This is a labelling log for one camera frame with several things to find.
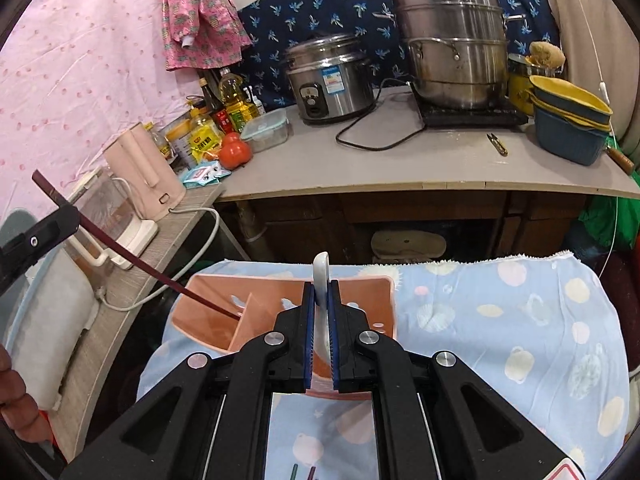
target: red and white sticker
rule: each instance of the red and white sticker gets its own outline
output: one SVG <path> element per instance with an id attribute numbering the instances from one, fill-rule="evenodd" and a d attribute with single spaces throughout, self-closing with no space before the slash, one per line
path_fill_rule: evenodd
<path id="1" fill-rule="evenodd" d="M 565 458 L 544 480 L 584 480 L 584 476 L 570 458 Z"/>

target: beige curtain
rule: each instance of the beige curtain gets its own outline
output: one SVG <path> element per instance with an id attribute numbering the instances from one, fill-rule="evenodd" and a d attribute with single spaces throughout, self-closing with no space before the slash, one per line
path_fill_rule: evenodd
<path id="1" fill-rule="evenodd" d="M 640 80 L 638 40 L 612 0 L 549 0 L 549 4 L 560 29 L 569 80 L 599 96 L 600 61 L 614 111 L 612 124 L 616 137 L 623 151 L 636 156 L 636 163 L 640 162 L 640 113 L 636 112 Z"/>

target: rice cooker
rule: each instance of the rice cooker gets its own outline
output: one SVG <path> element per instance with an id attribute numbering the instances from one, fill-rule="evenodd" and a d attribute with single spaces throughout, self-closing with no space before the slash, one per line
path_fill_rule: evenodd
<path id="1" fill-rule="evenodd" d="M 287 49 L 286 61 L 305 123 L 343 121 L 373 106 L 369 60 L 353 34 L 303 41 Z"/>

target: white bottle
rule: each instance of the white bottle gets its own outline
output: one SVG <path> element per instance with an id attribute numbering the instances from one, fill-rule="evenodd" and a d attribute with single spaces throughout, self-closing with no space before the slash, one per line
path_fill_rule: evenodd
<path id="1" fill-rule="evenodd" d="M 258 96 L 254 94 L 254 87 L 249 86 L 249 94 L 252 101 L 254 102 L 255 107 L 258 108 L 258 112 L 260 112 L 260 115 L 264 115 L 266 113 L 264 110 L 264 105 L 262 104 L 262 101 L 258 99 Z"/>

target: polka dot tablecloth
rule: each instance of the polka dot tablecloth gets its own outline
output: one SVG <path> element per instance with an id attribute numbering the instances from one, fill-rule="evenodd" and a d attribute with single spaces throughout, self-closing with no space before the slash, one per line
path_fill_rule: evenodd
<path id="1" fill-rule="evenodd" d="M 165 70 L 161 31 L 161 0 L 32 1 L 0 52 L 0 221 L 53 210 L 34 170 L 68 194 L 110 137 L 187 109 L 197 76 Z"/>
<path id="2" fill-rule="evenodd" d="M 311 266 L 221 262 L 209 274 L 311 279 Z M 623 443 L 628 370 L 620 323 L 596 275 L 572 254 L 476 264 L 332 266 L 332 278 L 393 279 L 398 341 L 431 356 L 455 352 L 596 479 Z M 238 290 L 237 304 L 247 298 Z M 290 305 L 282 298 L 283 305 Z M 189 354 L 216 354 L 167 324 L 140 379 L 148 392 Z M 294 463 L 321 480 L 378 477 L 370 402 L 276 395 L 266 479 Z"/>

